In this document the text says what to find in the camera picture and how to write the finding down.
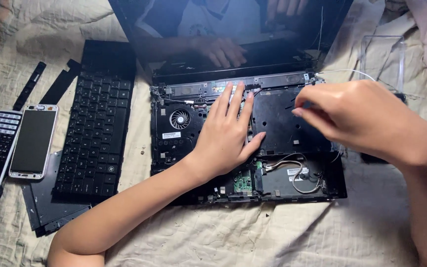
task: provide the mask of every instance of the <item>laptop keyboard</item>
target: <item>laptop keyboard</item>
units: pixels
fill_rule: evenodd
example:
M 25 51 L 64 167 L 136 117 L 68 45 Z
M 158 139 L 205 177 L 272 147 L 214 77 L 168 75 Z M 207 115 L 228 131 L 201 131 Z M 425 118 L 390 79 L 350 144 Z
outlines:
M 54 192 L 108 198 L 116 193 L 132 83 L 117 76 L 79 76 Z

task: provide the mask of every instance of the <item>bed sheet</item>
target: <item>bed sheet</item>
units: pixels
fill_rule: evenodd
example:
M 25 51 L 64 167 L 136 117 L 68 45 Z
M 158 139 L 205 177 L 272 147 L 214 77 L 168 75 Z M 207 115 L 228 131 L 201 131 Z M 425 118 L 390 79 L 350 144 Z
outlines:
M 427 119 L 419 30 L 409 13 L 379 26 L 385 3 L 372 2 L 355 1 L 324 69 L 355 68 L 363 35 L 406 34 L 405 93 L 409 106 Z M 126 41 L 105 0 L 13 0 L 4 5 L 10 12 L 0 29 L 5 32 L 0 109 L 12 106 L 39 61 L 47 68 L 29 98 L 33 103 L 68 59 L 81 59 L 85 39 Z M 384 70 L 395 64 L 380 60 L 376 64 Z M 120 190 L 149 176 L 149 90 L 141 77 L 133 93 L 136 116 L 129 122 Z M 324 77 L 328 82 L 355 78 L 348 73 Z M 59 103 L 52 151 L 62 148 L 74 90 L 73 83 Z M 416 266 L 400 172 L 389 165 L 363 164 L 350 150 L 342 160 L 345 200 L 165 208 L 108 251 L 107 266 Z M 44 266 L 52 237 L 37 239 L 31 232 L 20 184 L 8 180 L 0 199 L 0 266 Z

